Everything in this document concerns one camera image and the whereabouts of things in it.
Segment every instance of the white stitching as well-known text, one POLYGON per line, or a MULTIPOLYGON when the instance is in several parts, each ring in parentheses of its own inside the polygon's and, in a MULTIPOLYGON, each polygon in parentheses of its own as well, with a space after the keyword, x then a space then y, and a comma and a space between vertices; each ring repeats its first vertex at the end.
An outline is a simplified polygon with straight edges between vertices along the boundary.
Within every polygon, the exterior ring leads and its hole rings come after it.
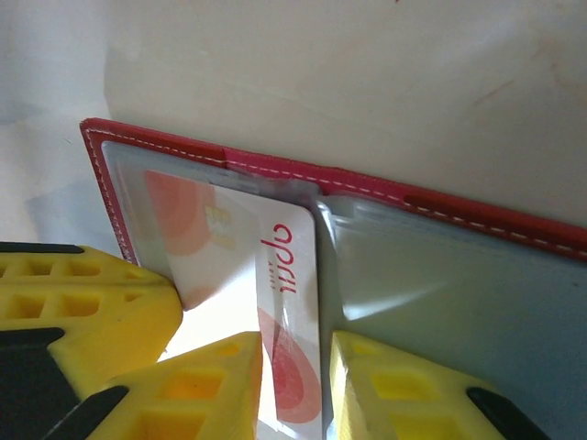
MULTIPOLYGON (((498 234, 510 234, 512 237, 514 238, 518 238, 518 239, 524 239, 524 240, 528 240, 531 239, 533 242, 542 245, 542 246, 553 246, 557 249, 560 250, 565 250, 567 252, 576 252, 579 253, 580 255, 587 257, 587 251, 584 250, 578 250, 578 249, 574 249, 572 247, 568 247, 568 246, 563 246, 563 245, 555 245, 555 244, 551 244, 546 240, 542 240, 539 238, 531 238, 522 234, 518 234, 516 232, 511 232, 511 231, 506 231, 505 229, 502 229, 500 227, 494 227, 494 226, 487 226, 481 223, 477 223, 477 222, 469 222, 467 220, 465 220, 464 218, 461 217, 457 217, 457 216, 451 216, 451 215, 447 215, 444 213, 441 213, 439 211, 432 211, 428 208, 425 208, 423 206, 413 206, 411 203, 409 202, 405 202, 403 201, 400 197, 397 197, 395 195, 390 195, 390 194, 384 194, 383 192, 379 192, 379 191, 374 191, 374 190, 370 190, 368 188, 361 188, 361 187, 357 187, 354 185, 350 185, 348 183, 343 183, 341 181, 329 181, 326 179, 318 179, 316 177, 312 177, 312 176, 304 176, 303 174, 299 174, 299 173, 295 173, 295 172, 290 172, 290 171, 285 171, 285 170, 275 170, 275 169, 271 169, 271 168, 262 168, 259 167, 257 165, 250 165, 248 163, 242 163, 242 162, 236 162, 234 160, 225 160, 225 159, 214 159, 214 158, 209 158, 207 156, 202 156, 202 155, 197 155, 197 154, 193 154, 193 153, 188 153, 186 151, 182 151, 180 149, 177 148, 171 148, 168 146, 162 146, 162 145, 158 145, 152 142, 148 142, 145 140, 141 140, 141 139, 137 139, 135 137, 129 137, 129 136, 124 136, 124 135, 119 135, 118 133, 112 133, 110 131, 106 131, 106 130, 100 130, 97 128, 86 128, 83 131, 83 135, 85 136, 86 140, 88 141, 88 143, 90 144, 90 150, 92 151, 92 162, 94 163, 94 165, 96 166, 97 170, 98 170, 98 180, 102 183, 102 185, 105 187, 105 179, 104 179, 104 174, 102 173, 102 169, 100 168, 100 163, 98 162, 98 158, 95 154, 95 148, 94 148, 94 144, 92 142, 92 139, 90 138, 90 133, 101 133, 103 135, 108 135, 108 136, 112 136, 114 138, 120 138, 120 139, 125 139, 125 140, 132 140, 134 142, 138 142, 139 144, 143 144, 143 145, 149 145, 152 146, 156 149, 162 149, 164 151, 173 151, 174 153, 178 153, 180 155, 184 155, 184 156, 188 156, 190 158, 194 158, 194 159, 199 159, 199 160, 207 160, 210 162, 214 162, 214 163, 218 163, 218 164, 231 164, 231 165, 236 165, 238 167, 245 167, 245 168, 250 168, 252 170, 262 170, 262 171, 267 171, 267 172, 272 172, 274 174, 283 174, 286 176, 290 176, 293 175, 294 177, 298 178, 298 179, 303 179, 303 180, 308 180, 311 182, 322 182, 322 183, 332 183, 334 185, 337 186, 344 186, 346 188, 349 188, 351 190, 359 190, 363 193, 373 193, 376 196, 379 197, 385 197, 387 199, 393 200, 395 202, 401 202, 404 206, 407 207, 411 207, 411 208, 415 208, 417 211, 423 212, 423 213, 431 213, 434 216, 437 217, 441 217, 441 218, 448 218, 454 222, 458 222, 458 223, 464 223, 465 225, 470 225, 473 227, 478 227, 478 228, 489 228, 490 231, 494 232, 494 233, 498 233, 498 234)), ((128 249, 128 245, 126 243, 126 240, 124 239, 124 236, 122 234, 122 229, 120 224, 118 223, 116 216, 115 216, 115 212, 114 212, 114 205, 112 203, 112 201, 110 200, 110 196, 108 194, 108 192, 105 193, 105 199, 106 199, 106 210, 108 211, 108 213, 110 213, 110 217, 112 218, 112 226, 115 229, 115 234, 116 234, 116 238, 118 239, 118 241, 120 242, 120 247, 122 249, 123 255, 126 259, 130 258, 130 250, 128 249)))

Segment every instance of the card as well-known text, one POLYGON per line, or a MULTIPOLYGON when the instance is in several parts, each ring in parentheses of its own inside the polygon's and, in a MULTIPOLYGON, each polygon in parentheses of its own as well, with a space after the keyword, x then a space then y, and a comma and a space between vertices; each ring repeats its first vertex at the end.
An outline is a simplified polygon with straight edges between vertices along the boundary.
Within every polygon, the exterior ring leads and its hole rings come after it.
POLYGON ((259 439, 322 435, 316 237, 303 207, 144 173, 186 310, 164 358, 242 331, 265 348, 259 439), (263 433, 275 433, 273 436, 263 433))

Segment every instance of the card holder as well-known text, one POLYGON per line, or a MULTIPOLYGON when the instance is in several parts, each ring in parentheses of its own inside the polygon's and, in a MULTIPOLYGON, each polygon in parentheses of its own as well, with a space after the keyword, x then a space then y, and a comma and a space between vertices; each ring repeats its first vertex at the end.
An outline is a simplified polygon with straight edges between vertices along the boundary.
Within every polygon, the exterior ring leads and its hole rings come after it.
MULTIPOLYGON (((353 331, 494 382, 553 438, 586 435, 585 229, 113 121, 88 119, 82 133, 126 259, 172 274, 163 243, 141 238, 157 229, 137 187, 154 165, 308 207, 323 366, 332 331, 353 331)), ((322 393, 326 429, 327 368, 322 393)), ((296 435, 317 438, 312 429, 296 435)))

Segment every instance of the red leather cover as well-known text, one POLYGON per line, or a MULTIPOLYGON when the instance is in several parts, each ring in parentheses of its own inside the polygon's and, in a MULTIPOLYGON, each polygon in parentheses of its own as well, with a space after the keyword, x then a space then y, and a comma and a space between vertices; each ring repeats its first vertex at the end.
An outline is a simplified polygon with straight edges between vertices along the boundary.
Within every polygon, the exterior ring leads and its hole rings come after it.
POLYGON ((102 143, 107 140, 233 171, 315 182, 325 194, 370 197, 418 215, 587 261, 587 229, 581 227, 349 170, 222 147, 105 119, 86 119, 81 130, 116 238, 130 261, 136 262, 135 254, 102 152, 102 143))

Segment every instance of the black plastic part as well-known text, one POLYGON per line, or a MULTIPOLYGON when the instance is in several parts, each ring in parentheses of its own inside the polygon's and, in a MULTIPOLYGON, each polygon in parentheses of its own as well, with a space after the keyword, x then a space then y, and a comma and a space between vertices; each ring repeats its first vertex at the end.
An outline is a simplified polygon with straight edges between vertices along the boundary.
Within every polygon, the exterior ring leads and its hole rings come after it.
POLYGON ((119 385, 88 397, 47 433, 43 440, 85 440, 127 393, 128 388, 119 385))
POLYGON ((504 396, 479 387, 468 388, 467 395, 506 440, 550 440, 504 396))
POLYGON ((80 400, 47 349, 56 327, 0 331, 0 438, 39 440, 80 400))
POLYGON ((28 254, 83 254, 82 247, 75 245, 53 245, 45 243, 19 243, 0 241, 0 253, 26 252, 28 254))

